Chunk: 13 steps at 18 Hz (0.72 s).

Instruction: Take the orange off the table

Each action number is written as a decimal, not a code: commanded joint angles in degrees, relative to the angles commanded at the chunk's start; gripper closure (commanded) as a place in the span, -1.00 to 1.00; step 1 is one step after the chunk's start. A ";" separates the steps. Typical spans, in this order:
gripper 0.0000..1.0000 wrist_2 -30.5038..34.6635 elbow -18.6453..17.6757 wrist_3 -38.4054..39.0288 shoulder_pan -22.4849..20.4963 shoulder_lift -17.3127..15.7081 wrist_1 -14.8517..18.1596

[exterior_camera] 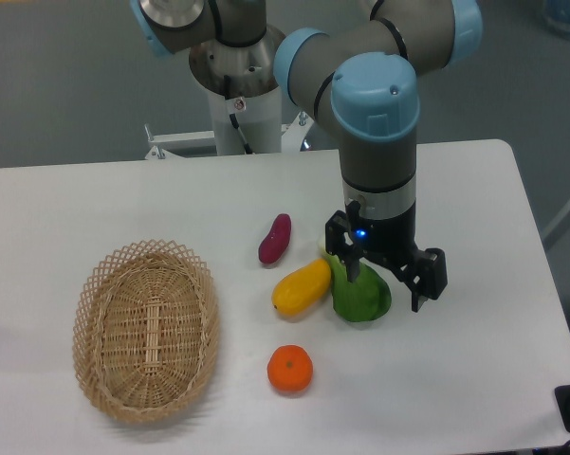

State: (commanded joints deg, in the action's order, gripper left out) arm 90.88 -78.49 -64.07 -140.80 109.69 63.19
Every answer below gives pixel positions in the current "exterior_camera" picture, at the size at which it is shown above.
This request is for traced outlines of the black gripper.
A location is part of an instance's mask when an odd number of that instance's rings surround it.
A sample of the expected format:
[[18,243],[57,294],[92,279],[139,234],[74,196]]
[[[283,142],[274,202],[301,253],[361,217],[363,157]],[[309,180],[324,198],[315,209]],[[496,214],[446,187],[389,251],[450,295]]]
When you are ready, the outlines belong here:
[[[412,311],[426,300],[437,300],[448,284],[445,251],[420,250],[415,243],[415,204],[394,218],[373,220],[360,215],[361,205],[351,202],[345,213],[336,211],[325,224],[325,250],[337,256],[348,281],[360,272],[360,258],[402,276],[412,295]],[[348,233],[351,243],[346,240]]]

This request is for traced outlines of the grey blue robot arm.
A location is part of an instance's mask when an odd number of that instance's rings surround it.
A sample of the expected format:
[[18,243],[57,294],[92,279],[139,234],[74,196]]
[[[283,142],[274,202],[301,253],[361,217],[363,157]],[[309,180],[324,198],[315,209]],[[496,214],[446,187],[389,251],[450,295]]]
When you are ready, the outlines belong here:
[[415,243],[417,79],[471,55],[483,21],[474,1],[372,1],[369,19],[339,37],[314,28],[283,34],[263,1],[135,1],[158,55],[189,54],[211,101],[221,155],[282,150],[288,98],[337,143],[342,211],[326,223],[326,249],[359,276],[367,260],[390,270],[412,308],[447,286],[445,253]]

